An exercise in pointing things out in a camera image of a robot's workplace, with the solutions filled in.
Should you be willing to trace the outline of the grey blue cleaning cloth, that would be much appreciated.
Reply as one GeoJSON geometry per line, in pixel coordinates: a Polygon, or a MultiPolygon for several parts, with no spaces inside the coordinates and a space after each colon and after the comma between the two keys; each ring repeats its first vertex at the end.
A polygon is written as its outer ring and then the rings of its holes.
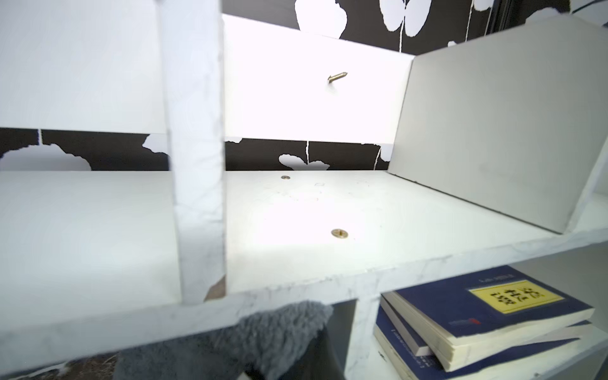
{"type": "Polygon", "coordinates": [[[235,325],[121,351],[115,379],[279,379],[309,351],[332,317],[320,302],[254,313],[235,325]]]}

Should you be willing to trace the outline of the white wooden bookshelf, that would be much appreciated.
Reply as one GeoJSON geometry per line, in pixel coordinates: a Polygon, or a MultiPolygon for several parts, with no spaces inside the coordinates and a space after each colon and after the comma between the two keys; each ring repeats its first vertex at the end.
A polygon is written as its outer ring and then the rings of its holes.
{"type": "Polygon", "coordinates": [[[17,151],[2,374],[353,300],[362,375],[383,292],[606,241],[606,67],[606,29],[566,15],[408,57],[217,1],[2,2],[4,128],[163,134],[170,159],[17,151]]]}

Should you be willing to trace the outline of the brass screw head on shelf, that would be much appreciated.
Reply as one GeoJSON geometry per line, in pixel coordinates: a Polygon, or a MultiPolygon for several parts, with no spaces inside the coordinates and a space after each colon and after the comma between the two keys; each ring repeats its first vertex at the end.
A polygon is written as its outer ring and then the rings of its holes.
{"type": "Polygon", "coordinates": [[[331,234],[339,239],[345,239],[348,237],[348,232],[343,229],[333,229],[331,230],[331,234]]]}

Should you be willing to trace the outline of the brass screw in back panel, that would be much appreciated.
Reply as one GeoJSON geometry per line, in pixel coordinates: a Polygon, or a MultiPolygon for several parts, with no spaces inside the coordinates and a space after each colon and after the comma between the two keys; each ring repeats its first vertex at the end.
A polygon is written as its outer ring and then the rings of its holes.
{"type": "Polygon", "coordinates": [[[337,80],[339,80],[339,79],[343,79],[343,78],[345,78],[347,75],[348,75],[348,72],[341,72],[341,73],[339,73],[339,74],[334,74],[334,75],[331,75],[331,76],[329,76],[329,77],[327,78],[327,82],[328,82],[329,84],[332,84],[332,83],[334,83],[335,81],[337,81],[337,80]]]}

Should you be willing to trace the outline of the blue book yellow label top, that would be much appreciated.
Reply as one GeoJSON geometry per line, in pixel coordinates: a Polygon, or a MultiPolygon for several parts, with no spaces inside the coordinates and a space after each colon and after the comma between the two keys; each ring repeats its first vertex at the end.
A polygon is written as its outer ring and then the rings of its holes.
{"type": "Polygon", "coordinates": [[[447,372],[586,321],[595,312],[511,266],[390,291],[384,297],[447,372]]]}

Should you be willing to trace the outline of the blue book lower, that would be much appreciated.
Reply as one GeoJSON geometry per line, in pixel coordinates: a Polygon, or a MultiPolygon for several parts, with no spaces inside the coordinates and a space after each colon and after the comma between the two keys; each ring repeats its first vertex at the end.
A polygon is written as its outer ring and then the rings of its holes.
{"type": "Polygon", "coordinates": [[[402,379],[529,379],[556,366],[591,331],[592,323],[582,321],[453,372],[445,371],[434,355],[412,352],[383,309],[378,311],[374,335],[402,379]]]}

